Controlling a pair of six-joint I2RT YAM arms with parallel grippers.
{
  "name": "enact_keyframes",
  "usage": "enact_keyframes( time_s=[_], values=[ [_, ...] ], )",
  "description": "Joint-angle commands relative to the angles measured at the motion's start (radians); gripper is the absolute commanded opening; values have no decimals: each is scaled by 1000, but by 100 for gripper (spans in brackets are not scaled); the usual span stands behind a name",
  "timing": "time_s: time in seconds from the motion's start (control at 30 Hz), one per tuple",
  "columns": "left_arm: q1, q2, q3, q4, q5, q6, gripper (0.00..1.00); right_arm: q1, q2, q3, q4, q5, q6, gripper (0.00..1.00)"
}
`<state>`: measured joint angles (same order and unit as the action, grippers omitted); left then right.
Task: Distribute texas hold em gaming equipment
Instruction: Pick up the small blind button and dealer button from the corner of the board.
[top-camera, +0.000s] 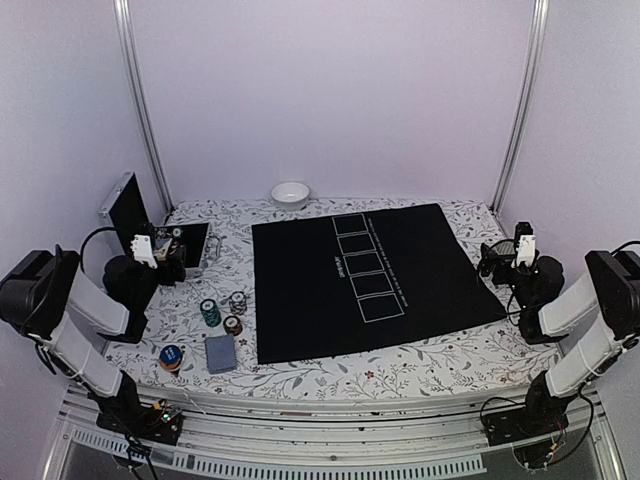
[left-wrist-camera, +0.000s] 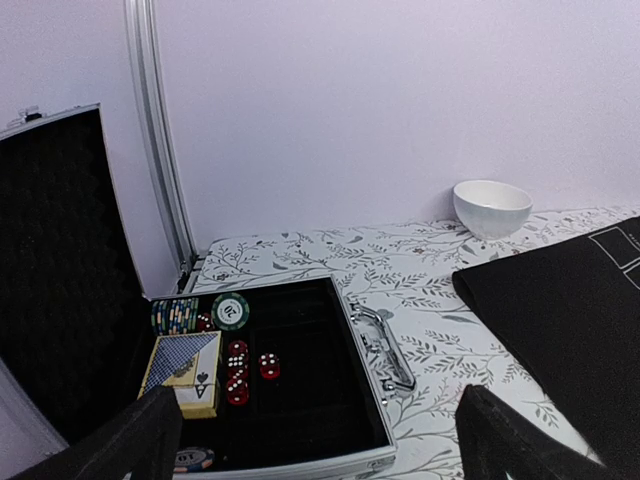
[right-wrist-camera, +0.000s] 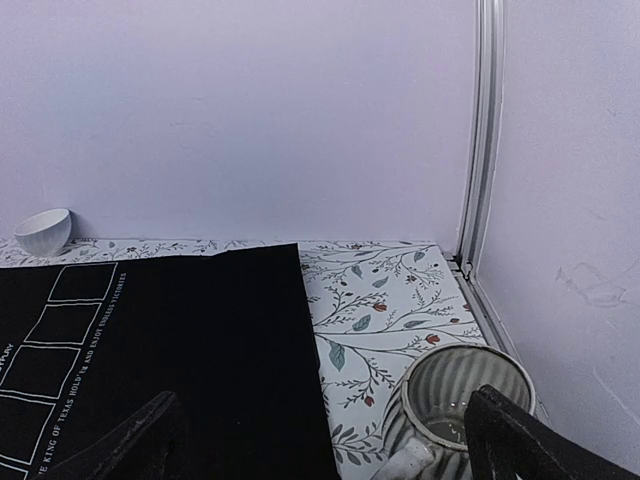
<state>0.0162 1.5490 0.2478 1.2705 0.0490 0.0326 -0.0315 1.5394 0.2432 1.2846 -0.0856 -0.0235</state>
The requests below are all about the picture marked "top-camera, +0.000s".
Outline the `blue small blind button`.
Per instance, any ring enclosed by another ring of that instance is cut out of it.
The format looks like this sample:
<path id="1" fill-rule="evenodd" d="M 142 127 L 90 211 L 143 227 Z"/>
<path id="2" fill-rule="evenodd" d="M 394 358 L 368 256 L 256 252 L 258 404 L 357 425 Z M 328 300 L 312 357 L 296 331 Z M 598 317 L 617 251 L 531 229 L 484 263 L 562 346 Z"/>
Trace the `blue small blind button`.
<path id="1" fill-rule="evenodd" d="M 166 345 L 159 354 L 159 364 L 162 369 L 170 373 L 180 370 L 184 360 L 182 349 L 176 345 Z"/>

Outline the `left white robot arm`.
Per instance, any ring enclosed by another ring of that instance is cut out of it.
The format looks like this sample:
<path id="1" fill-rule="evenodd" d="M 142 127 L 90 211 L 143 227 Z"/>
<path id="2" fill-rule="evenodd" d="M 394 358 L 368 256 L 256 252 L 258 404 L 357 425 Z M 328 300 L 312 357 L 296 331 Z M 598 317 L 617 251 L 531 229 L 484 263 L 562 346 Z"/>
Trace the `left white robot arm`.
<path id="1" fill-rule="evenodd" d="M 102 287 L 86 274 L 84 252 L 33 250 L 1 281 L 1 319 L 34 342 L 41 361 L 81 384 L 101 413 L 128 434 L 157 424 L 175 426 L 178 408 L 142 405 L 135 381 L 96 348 L 87 331 L 123 343 L 141 340 L 145 311 L 168 270 L 167 250 L 136 233 L 125 255 L 105 266 Z"/>

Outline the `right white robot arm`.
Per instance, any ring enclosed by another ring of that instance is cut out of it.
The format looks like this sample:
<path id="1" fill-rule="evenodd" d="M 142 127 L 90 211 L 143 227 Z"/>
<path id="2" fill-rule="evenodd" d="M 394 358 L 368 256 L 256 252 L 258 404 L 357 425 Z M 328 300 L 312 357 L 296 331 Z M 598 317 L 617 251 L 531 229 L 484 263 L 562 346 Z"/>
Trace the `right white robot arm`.
<path id="1" fill-rule="evenodd" d="M 571 285 L 561 262 L 538 251 L 527 222 L 517 224 L 513 238 L 481 245 L 477 272 L 510 288 L 518 307 L 505 315 L 517 318 L 527 343 L 558 343 L 591 322 L 556 365 L 532 380 L 516 416 L 524 435 L 537 436 L 560 419 L 590 381 L 638 343 L 638 245 L 631 240 L 589 251 L 585 271 Z"/>

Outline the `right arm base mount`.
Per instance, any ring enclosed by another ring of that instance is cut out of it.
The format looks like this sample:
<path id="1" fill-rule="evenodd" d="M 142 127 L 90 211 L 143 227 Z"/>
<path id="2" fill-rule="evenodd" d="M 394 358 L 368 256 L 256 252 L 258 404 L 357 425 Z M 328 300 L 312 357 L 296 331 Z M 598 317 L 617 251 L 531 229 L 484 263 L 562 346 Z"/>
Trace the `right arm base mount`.
<path id="1" fill-rule="evenodd" d="M 585 396 L 528 398 L 523 403 L 504 397 L 491 397 L 480 408 L 480 422 L 490 446 L 532 439 L 541 435 L 560 433 L 569 426 L 566 414 L 571 402 L 580 398 L 589 407 L 588 428 L 595 416 L 594 403 Z M 510 403 L 512 408 L 489 412 L 495 401 Z"/>

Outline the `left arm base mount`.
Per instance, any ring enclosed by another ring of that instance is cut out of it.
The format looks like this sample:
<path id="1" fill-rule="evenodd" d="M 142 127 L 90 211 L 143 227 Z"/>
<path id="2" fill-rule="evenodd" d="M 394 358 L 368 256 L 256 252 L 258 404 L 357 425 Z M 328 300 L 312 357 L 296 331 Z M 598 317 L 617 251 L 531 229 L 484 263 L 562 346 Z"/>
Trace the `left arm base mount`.
<path id="1" fill-rule="evenodd" d="M 154 406 L 142 406 L 134 411 L 124 407 L 99 405 L 96 425 L 102 429 L 123 434 L 127 439 L 147 440 L 176 446 L 184 422 L 180 408 L 165 400 Z"/>

